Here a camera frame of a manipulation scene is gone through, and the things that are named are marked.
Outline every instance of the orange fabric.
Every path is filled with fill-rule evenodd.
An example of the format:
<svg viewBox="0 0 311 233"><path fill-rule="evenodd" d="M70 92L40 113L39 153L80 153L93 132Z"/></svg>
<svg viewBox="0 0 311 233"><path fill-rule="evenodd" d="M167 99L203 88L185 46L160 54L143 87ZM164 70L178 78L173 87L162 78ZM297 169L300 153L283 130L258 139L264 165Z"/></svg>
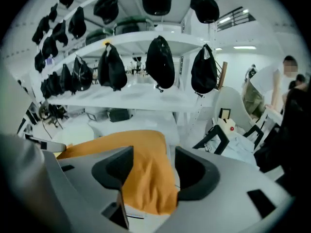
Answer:
<svg viewBox="0 0 311 233"><path fill-rule="evenodd" d="M57 158L83 156L134 146L134 165L123 187L124 203L151 214L171 214L177 206L173 168L166 155L164 135L138 130L110 134L68 148Z"/></svg>

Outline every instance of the white shelf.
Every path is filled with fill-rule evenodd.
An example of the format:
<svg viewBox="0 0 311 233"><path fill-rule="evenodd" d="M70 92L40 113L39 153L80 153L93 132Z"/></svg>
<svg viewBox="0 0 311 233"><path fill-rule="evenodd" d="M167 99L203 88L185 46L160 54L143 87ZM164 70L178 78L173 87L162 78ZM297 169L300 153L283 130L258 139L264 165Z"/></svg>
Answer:
<svg viewBox="0 0 311 233"><path fill-rule="evenodd" d="M189 102L186 94L176 86L165 89L163 93L153 84L127 84L122 91L113 91L110 87L93 84L86 91L71 95L69 91L49 99L50 104L76 105L103 108L124 108L157 110L170 112L192 112L195 104Z"/></svg>
<svg viewBox="0 0 311 233"><path fill-rule="evenodd" d="M120 21L126 17L131 16L148 16L152 21L154 21L156 24L158 23L170 23L170 24L177 24L180 25L186 16L187 12L190 10L190 0L182 0L182 1L189 1L189 2L180 2L181 0L172 0L172 7L171 11L166 16L152 16L147 14L142 6L142 0L118 0L119 5L119 15L108 25L104 25L103 21L100 17L94 16L93 14L93 8L97 0L74 0L73 4L69 7L69 9L66 9L65 6L62 4L58 4L57 12L58 17L55 21L55 23L51 24L51 26L55 26L57 23L62 22L63 20L66 20L66 29L68 28L69 21L71 17L76 12L76 9L78 7L82 7L84 9L85 14L85 22L86 22L86 33L83 37L81 37L78 40L73 40L73 36L68 33L66 30L66 34L68 36L69 43L68 45L63 48L62 44L57 44L58 50L68 50L73 47L73 45L77 44L78 42L82 42L85 40L85 37L88 33L90 33L93 30L99 29L103 26L113 28L115 23L117 21ZM44 38L41 40L39 48L42 49L43 42L46 39L47 36L50 36L52 34L52 29L49 30L49 32L44 36Z"/></svg>
<svg viewBox="0 0 311 233"><path fill-rule="evenodd" d="M58 71L63 67L63 64L68 65L73 62L76 55L79 55L82 58L85 57L85 60L86 58L99 60L105 49L105 42L107 41L117 48L118 53L121 56L144 56L148 51L151 41L159 35L167 40L174 57L180 57L193 51L199 51L199 49L207 42L203 38L184 33L145 31L120 34L94 42L77 50L52 68L44 68L42 71L42 77L46 77L46 75Z"/></svg>

